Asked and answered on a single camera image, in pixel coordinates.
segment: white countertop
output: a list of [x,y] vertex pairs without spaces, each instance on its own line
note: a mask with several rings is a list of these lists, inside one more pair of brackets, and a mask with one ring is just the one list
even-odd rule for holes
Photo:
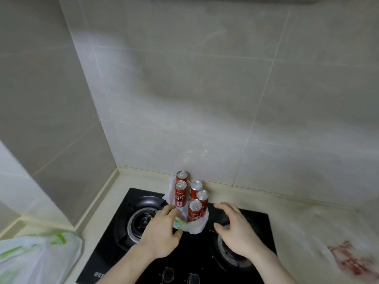
[[[129,188],[165,193],[170,177],[162,173],[132,168],[120,169],[120,176],[83,230],[83,254],[65,284],[75,283]],[[278,257],[299,283],[357,283],[356,279],[349,278],[339,270],[332,270],[320,255],[312,255],[306,242],[301,242],[304,237],[301,233],[299,237],[294,237],[294,233],[299,234],[299,230],[296,230],[299,226],[294,224],[299,223],[301,215],[315,209],[315,203],[212,182],[205,182],[204,188],[209,192],[210,202],[228,201],[239,208],[267,213]],[[354,210],[332,205],[317,207],[337,219],[346,221],[351,227],[360,231],[366,229],[361,227],[361,214]],[[367,230],[367,233],[371,235],[372,231]]]

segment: left hand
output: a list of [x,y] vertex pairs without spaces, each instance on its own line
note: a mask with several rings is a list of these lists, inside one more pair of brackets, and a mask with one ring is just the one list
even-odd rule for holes
[[159,210],[146,226],[137,244],[152,253],[154,259],[168,256],[178,246],[182,237],[183,230],[173,234],[174,219],[182,214],[175,207],[175,205],[166,205]]

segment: black stove top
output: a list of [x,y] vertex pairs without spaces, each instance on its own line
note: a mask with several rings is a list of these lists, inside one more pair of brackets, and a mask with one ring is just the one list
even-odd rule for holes
[[[138,242],[149,220],[167,203],[163,194],[130,188],[77,280],[94,284]],[[156,259],[137,283],[263,283],[246,258],[233,253],[215,232],[213,223],[227,226],[225,213],[208,203],[209,220],[196,235],[183,233],[177,248]],[[267,214],[241,209],[262,242],[276,254]]]

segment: red can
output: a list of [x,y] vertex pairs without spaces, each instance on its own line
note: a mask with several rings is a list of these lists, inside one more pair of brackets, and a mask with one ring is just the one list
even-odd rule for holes
[[188,179],[188,173],[185,172],[184,170],[181,170],[176,173],[176,181],[182,180],[182,181],[187,182],[187,179]]
[[203,210],[201,211],[201,216],[205,215],[206,206],[208,204],[208,191],[201,189],[196,193],[196,198],[201,202]]
[[203,205],[200,200],[192,199],[188,205],[188,217],[187,222],[198,220],[201,216]]
[[203,184],[201,183],[200,180],[192,180],[191,181],[191,190],[189,191],[189,200],[191,201],[192,199],[197,199],[196,193],[203,189]]
[[179,180],[175,183],[175,205],[177,207],[184,207],[187,198],[187,183]]

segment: plastic bag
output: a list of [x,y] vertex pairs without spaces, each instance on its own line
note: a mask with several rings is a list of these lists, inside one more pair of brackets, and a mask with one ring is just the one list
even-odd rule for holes
[[0,241],[1,284],[61,284],[79,258],[82,240],[70,232]]
[[315,206],[287,223],[285,230],[308,254],[303,261],[311,259],[320,268],[318,277],[324,283],[379,283],[379,241],[358,213],[349,218],[343,211]]
[[[170,178],[170,183],[168,185],[168,189],[166,194],[162,197],[164,200],[167,201],[168,204],[175,205],[175,180],[176,177]],[[182,211],[183,219],[187,219],[188,214],[188,202],[184,207],[177,207],[178,210]],[[203,231],[209,217],[208,208],[206,209],[205,215],[203,217],[200,217],[199,219],[192,221],[192,222],[185,222],[178,217],[175,217],[174,221],[174,228],[176,229],[182,229],[183,231],[187,231],[191,234],[198,234]]]

